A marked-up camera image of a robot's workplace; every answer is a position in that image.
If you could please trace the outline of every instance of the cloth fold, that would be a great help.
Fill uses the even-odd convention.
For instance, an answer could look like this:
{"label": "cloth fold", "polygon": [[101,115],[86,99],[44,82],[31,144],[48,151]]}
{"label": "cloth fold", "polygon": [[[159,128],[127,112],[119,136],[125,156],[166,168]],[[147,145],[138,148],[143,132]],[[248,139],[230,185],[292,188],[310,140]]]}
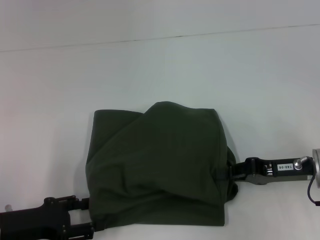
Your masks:
{"label": "cloth fold", "polygon": [[98,110],[86,163],[91,219],[108,228],[223,226],[238,192],[227,174],[235,162],[213,109]]}

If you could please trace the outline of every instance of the dark green cloth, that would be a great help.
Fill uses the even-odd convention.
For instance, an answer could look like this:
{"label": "dark green cloth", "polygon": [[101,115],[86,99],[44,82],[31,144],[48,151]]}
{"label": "dark green cloth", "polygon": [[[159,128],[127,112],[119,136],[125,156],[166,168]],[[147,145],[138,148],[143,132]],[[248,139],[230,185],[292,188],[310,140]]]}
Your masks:
{"label": "dark green cloth", "polygon": [[223,226],[224,204],[238,192],[227,176],[234,163],[213,109],[98,110],[86,163],[91,219],[108,228]]}

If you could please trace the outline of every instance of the white table surface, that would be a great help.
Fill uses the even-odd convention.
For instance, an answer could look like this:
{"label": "white table surface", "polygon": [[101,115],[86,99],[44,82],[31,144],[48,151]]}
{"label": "white table surface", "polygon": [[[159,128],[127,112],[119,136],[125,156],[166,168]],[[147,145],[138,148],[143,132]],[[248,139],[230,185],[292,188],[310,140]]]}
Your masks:
{"label": "white table surface", "polygon": [[[116,27],[116,13],[103,15],[98,5],[105,3],[93,2],[82,1],[73,8],[71,0],[64,7],[62,1],[56,7],[34,0],[26,1],[24,9],[21,1],[1,1],[3,6],[11,6],[11,12],[19,9],[24,13],[15,25],[0,21],[0,33],[6,33],[0,37],[3,211],[6,204],[13,210],[38,207],[46,197],[89,196],[85,164],[93,113],[99,109],[144,112],[159,101],[214,108],[239,162],[247,157],[311,156],[312,149],[320,148],[320,26],[217,33],[318,24],[316,1],[291,1],[288,5],[277,1],[277,8],[271,3],[264,7],[261,1],[253,7],[249,0],[251,8],[235,1],[202,0],[202,7],[192,1],[114,3],[107,11],[120,9],[127,22],[127,8],[136,15],[132,24],[139,27],[134,34],[125,30],[127,25]],[[85,16],[80,22],[76,8]],[[54,9],[70,17],[54,19]],[[142,22],[151,24],[149,9],[159,17],[154,18],[157,21],[152,27],[145,28]],[[30,16],[34,11],[39,15]],[[40,15],[43,22],[37,19]],[[222,21],[223,16],[233,18]],[[5,17],[13,18],[8,12]],[[100,18],[106,24],[103,33],[99,31],[104,26]],[[90,21],[81,26],[86,19]],[[31,30],[23,28],[23,20]],[[169,30],[163,28],[171,24]],[[97,37],[91,38],[91,31]],[[90,45],[211,32],[215,34]],[[130,225],[97,232],[94,239],[315,240],[320,236],[320,207],[309,201],[307,186],[308,181],[265,186],[240,183],[237,197],[225,205],[225,227]],[[320,200],[316,184],[311,194]],[[74,223],[85,219],[88,213],[72,214]]]}

